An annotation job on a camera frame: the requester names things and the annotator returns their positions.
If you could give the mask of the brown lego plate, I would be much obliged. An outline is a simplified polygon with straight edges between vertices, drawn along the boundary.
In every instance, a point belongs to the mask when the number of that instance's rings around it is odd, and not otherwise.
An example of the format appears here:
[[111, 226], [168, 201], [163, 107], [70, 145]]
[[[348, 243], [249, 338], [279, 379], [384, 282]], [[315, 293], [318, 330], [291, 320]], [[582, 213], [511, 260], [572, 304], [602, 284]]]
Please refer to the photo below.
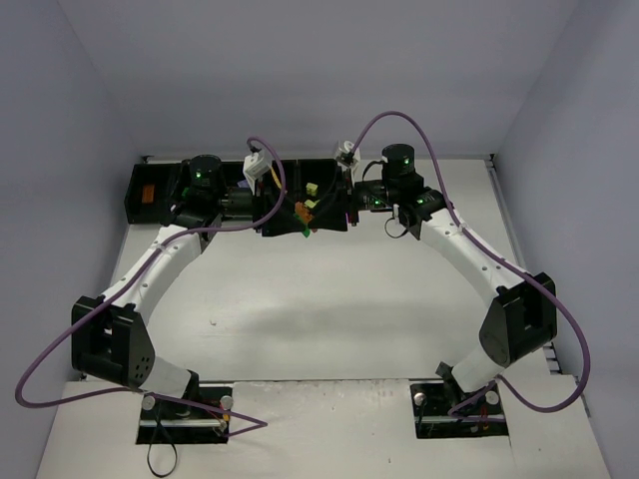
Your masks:
[[295, 204], [296, 215], [300, 218], [301, 222], [307, 225], [313, 220], [313, 215], [303, 203], [297, 202]]

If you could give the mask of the orange lego brick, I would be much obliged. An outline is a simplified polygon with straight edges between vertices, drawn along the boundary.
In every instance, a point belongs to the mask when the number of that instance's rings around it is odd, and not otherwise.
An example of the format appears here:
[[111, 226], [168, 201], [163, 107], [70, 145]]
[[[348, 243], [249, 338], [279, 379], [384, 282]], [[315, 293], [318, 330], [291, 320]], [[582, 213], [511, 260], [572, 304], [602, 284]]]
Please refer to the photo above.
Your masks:
[[151, 205], [155, 200], [155, 186], [144, 185], [141, 192], [141, 203], [143, 205]]

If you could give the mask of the yellow small lego brick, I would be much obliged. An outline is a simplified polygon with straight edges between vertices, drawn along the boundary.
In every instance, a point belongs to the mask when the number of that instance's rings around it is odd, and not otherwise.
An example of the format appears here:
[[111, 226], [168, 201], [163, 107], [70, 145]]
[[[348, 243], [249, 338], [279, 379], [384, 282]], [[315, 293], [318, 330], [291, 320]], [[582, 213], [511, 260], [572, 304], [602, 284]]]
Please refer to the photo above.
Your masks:
[[277, 186], [277, 188], [279, 190], [281, 190], [282, 189], [282, 183], [281, 183], [280, 178], [278, 177], [278, 175], [277, 175], [277, 173], [276, 173], [276, 171], [275, 171], [275, 169], [273, 167], [271, 167], [271, 175], [272, 175], [272, 179], [273, 179], [274, 184]]

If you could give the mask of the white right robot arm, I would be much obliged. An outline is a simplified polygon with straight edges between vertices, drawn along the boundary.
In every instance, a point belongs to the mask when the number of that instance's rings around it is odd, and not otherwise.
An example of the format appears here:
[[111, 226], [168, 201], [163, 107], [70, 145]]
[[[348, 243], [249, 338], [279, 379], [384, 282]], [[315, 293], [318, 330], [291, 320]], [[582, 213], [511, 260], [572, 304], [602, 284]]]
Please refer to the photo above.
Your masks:
[[553, 280], [508, 263], [475, 237], [443, 190], [425, 184], [412, 146], [385, 147], [378, 180], [354, 177], [359, 152], [349, 141], [337, 146], [335, 160], [342, 171], [329, 203], [314, 209], [313, 228], [322, 228], [321, 214], [356, 226], [362, 212], [391, 212], [411, 236], [445, 258], [485, 303], [476, 346], [450, 368], [446, 380], [465, 393], [474, 392], [556, 336]]

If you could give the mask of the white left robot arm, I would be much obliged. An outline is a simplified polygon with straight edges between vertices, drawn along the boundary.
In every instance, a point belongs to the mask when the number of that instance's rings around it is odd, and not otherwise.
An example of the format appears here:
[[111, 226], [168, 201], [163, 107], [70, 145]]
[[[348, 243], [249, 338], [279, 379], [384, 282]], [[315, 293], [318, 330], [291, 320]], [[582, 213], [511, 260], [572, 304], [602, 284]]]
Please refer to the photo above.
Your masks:
[[154, 241], [119, 282], [97, 297], [81, 297], [72, 308], [73, 367], [132, 391], [198, 396], [198, 374], [156, 353], [149, 320], [216, 234], [257, 230], [276, 215], [285, 201], [283, 167], [262, 152], [251, 153], [242, 165], [246, 185], [240, 188], [216, 156], [173, 165]]

